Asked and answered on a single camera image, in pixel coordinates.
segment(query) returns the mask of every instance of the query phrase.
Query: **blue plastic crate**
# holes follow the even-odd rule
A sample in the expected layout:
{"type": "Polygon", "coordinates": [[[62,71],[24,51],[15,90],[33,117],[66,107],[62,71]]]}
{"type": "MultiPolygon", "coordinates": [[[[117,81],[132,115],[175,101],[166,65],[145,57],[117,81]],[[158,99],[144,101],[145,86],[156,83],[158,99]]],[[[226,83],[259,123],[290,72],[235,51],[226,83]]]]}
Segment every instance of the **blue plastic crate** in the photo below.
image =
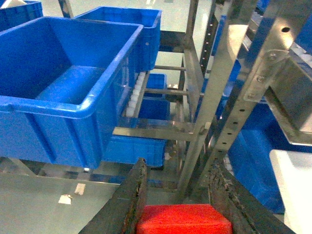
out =
{"type": "Polygon", "coordinates": [[[39,1],[25,1],[27,5],[0,9],[0,31],[42,17],[42,5],[39,1]]]}
{"type": "Polygon", "coordinates": [[[140,41],[141,70],[153,70],[160,45],[160,10],[118,7],[98,7],[76,19],[101,20],[144,25],[140,41]]]}
{"type": "Polygon", "coordinates": [[[235,177],[269,210],[284,212],[269,153],[273,149],[312,152],[291,145],[267,104],[257,104],[228,155],[235,177]]]}
{"type": "Polygon", "coordinates": [[[170,120],[170,102],[160,98],[144,97],[138,117],[170,120]]]}
{"type": "MultiPolygon", "coordinates": [[[[145,97],[139,117],[169,120],[170,102],[160,98],[145,97]]],[[[143,157],[148,166],[160,167],[164,164],[166,142],[167,140],[163,139],[112,136],[102,160],[135,164],[139,157],[143,157]]]]}
{"type": "MultiPolygon", "coordinates": [[[[167,89],[167,75],[160,73],[150,73],[146,88],[148,89],[167,89]]],[[[165,94],[144,94],[145,97],[165,98],[165,94]]]]}
{"type": "Polygon", "coordinates": [[[103,161],[135,164],[139,157],[148,166],[161,167],[167,140],[112,136],[103,161]]]}
{"type": "Polygon", "coordinates": [[[137,76],[142,28],[43,17],[0,33],[0,155],[96,168],[137,76]]]}

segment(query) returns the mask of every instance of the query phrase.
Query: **bolt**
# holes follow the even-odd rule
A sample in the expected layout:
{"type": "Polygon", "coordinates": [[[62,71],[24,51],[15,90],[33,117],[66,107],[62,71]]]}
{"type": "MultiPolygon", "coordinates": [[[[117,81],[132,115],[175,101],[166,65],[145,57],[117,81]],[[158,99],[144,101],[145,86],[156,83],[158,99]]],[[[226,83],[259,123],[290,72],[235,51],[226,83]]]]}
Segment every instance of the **bolt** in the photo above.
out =
{"type": "Polygon", "coordinates": [[[277,59],[276,54],[274,54],[274,53],[270,54],[270,55],[269,55],[269,59],[270,59],[271,61],[276,60],[276,59],[277,59]]]}
{"type": "Polygon", "coordinates": [[[254,94],[248,94],[248,96],[247,96],[247,97],[248,97],[248,99],[253,99],[253,98],[254,98],[254,96],[255,96],[254,94]]]}
{"type": "Polygon", "coordinates": [[[264,81],[264,79],[265,79],[265,77],[263,77],[263,76],[257,77],[257,81],[258,81],[258,82],[262,82],[262,81],[264,81]]]}

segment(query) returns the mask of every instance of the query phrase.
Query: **crate rim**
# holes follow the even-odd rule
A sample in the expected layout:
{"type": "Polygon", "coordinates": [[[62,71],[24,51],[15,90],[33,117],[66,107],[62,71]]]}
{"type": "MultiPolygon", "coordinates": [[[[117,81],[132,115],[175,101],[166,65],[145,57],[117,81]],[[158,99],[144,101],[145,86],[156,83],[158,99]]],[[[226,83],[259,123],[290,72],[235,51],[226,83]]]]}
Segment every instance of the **crate rim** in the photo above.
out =
{"type": "Polygon", "coordinates": [[[135,10],[144,10],[144,11],[157,11],[157,16],[156,16],[156,19],[153,23],[153,26],[152,27],[145,27],[143,26],[144,28],[156,28],[156,26],[158,25],[158,22],[160,20],[160,17],[161,17],[161,13],[162,13],[162,10],[158,10],[158,9],[146,9],[146,8],[130,8],[130,7],[112,7],[112,6],[99,6],[99,7],[96,7],[90,11],[87,11],[87,12],[84,12],[80,15],[77,15],[74,17],[74,19],[78,19],[78,20],[91,20],[91,21],[98,21],[98,22],[112,22],[112,21],[108,21],[108,20],[93,20],[93,19],[79,19],[79,17],[82,17],[84,15],[87,15],[89,14],[90,12],[92,11],[95,11],[95,10],[98,10],[100,8],[115,8],[115,9],[135,9],[135,10]]]}
{"type": "MultiPolygon", "coordinates": [[[[78,21],[76,19],[68,19],[61,17],[41,17],[20,24],[3,32],[0,32],[0,37],[3,34],[11,33],[12,31],[18,28],[36,23],[37,21],[49,19],[78,21]]],[[[119,60],[122,60],[130,53],[130,50],[134,47],[135,42],[138,41],[139,35],[143,29],[143,25],[119,23],[119,22],[106,22],[106,24],[131,25],[137,27],[137,29],[133,32],[133,34],[130,36],[130,38],[127,40],[127,42],[124,44],[124,46],[116,55],[116,57],[119,57],[119,60]]],[[[113,78],[116,76],[120,68],[121,64],[119,63],[119,61],[113,59],[109,64],[109,66],[105,69],[104,73],[98,79],[98,81],[91,88],[91,90],[89,91],[83,102],[79,105],[0,95],[0,112],[5,113],[24,112],[39,115],[67,117],[67,118],[89,117],[95,111],[96,104],[98,102],[100,94],[104,94],[108,90],[108,87],[111,85],[113,78]]]]}

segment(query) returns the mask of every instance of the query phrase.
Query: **screw hole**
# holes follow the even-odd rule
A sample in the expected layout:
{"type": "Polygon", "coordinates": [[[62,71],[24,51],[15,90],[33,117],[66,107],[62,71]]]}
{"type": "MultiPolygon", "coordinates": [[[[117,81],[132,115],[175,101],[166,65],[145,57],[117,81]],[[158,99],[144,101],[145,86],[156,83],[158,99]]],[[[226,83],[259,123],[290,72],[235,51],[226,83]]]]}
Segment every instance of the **screw hole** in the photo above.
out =
{"type": "Polygon", "coordinates": [[[289,28],[289,27],[282,28],[282,32],[283,32],[283,33],[287,33],[287,32],[289,32],[290,30],[291,30],[291,28],[289,28]]]}

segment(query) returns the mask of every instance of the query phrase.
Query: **red object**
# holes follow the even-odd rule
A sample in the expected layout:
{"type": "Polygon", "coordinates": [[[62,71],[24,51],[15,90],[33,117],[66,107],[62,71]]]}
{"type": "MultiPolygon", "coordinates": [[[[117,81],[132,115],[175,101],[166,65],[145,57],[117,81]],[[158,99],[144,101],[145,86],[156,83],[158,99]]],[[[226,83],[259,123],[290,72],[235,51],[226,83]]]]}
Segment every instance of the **red object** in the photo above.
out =
{"type": "Polygon", "coordinates": [[[231,223],[211,205],[146,206],[136,234],[232,234],[231,223]]]}

